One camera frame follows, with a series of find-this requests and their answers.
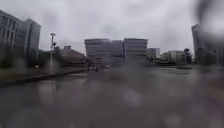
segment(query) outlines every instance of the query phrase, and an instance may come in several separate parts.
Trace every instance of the street light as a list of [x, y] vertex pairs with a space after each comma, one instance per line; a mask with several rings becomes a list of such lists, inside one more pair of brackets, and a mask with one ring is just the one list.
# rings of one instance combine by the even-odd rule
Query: street light
[[51, 33], [51, 58], [50, 58], [50, 66], [51, 66], [51, 74], [53, 74], [53, 48], [55, 47], [56, 43], [54, 42], [55, 33]]

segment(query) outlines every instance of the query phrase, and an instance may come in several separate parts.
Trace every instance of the sky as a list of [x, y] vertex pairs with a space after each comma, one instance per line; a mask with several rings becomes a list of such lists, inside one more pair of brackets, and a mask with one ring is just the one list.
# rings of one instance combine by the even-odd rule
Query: sky
[[40, 48], [50, 33], [60, 47], [85, 53], [84, 39], [146, 38], [149, 48], [193, 52], [196, 0], [0, 0], [0, 9], [41, 26]]

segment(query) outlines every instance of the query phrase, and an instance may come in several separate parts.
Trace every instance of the office building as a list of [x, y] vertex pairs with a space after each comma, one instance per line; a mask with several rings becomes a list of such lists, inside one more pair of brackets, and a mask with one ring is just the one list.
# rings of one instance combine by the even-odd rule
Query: office building
[[122, 40], [112, 40], [112, 55], [113, 56], [124, 56], [124, 43]]
[[124, 39], [124, 51], [125, 59], [130, 61], [145, 60], [147, 39], [125, 38]]
[[111, 45], [111, 64], [113, 66], [119, 66], [124, 62], [124, 43], [122, 40], [112, 40]]
[[0, 10], [0, 61], [12, 55], [18, 21], [16, 17]]
[[0, 10], [0, 62], [3, 58], [35, 58], [41, 26], [31, 19], [22, 21]]
[[148, 48], [146, 50], [146, 56], [152, 59], [160, 58], [160, 48]]
[[204, 64], [208, 57], [210, 63], [222, 65], [224, 64], [224, 54], [222, 54], [222, 47], [217, 47], [214, 43], [209, 42], [203, 38], [203, 32], [200, 25], [192, 26], [192, 35], [194, 42], [194, 53], [197, 64]]
[[86, 39], [86, 55], [95, 63], [108, 65], [111, 61], [111, 42], [109, 39]]

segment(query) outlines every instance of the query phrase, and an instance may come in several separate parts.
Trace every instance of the building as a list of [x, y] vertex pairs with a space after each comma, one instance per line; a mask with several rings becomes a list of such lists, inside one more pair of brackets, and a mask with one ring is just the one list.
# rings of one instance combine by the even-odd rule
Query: building
[[185, 62], [185, 52], [182, 50], [169, 51], [170, 60], [175, 63], [184, 63]]
[[160, 58], [161, 58], [161, 60], [170, 60], [170, 53], [164, 52]]
[[66, 61], [65, 63], [84, 63], [85, 61], [85, 55], [75, 51], [71, 46], [64, 46], [60, 49], [60, 54]]
[[122, 40], [111, 41], [111, 65], [119, 66], [124, 62], [124, 43]]
[[146, 56], [152, 59], [160, 58], [160, 48], [148, 48], [146, 50]]
[[211, 63], [223, 65], [224, 54], [222, 54], [222, 50], [224, 47], [217, 47], [214, 43], [204, 39], [200, 25], [194, 25], [191, 29], [194, 42], [195, 60], [197, 64]]
[[0, 10], [0, 62], [11, 58], [19, 19]]
[[125, 38], [124, 39], [124, 51], [125, 59], [130, 61], [145, 60], [147, 39]]
[[41, 26], [31, 19], [22, 21], [0, 10], [0, 62], [4, 58], [35, 58]]
[[112, 56], [124, 56], [124, 43], [122, 40], [112, 40]]
[[111, 42], [109, 39], [86, 39], [86, 55], [95, 63], [108, 65], [111, 61]]

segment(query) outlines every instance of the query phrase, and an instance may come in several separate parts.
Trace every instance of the wet road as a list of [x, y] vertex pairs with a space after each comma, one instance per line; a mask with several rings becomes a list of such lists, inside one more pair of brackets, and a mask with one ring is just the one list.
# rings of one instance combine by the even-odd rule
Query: wet road
[[0, 128], [223, 128], [196, 70], [113, 69], [0, 89]]

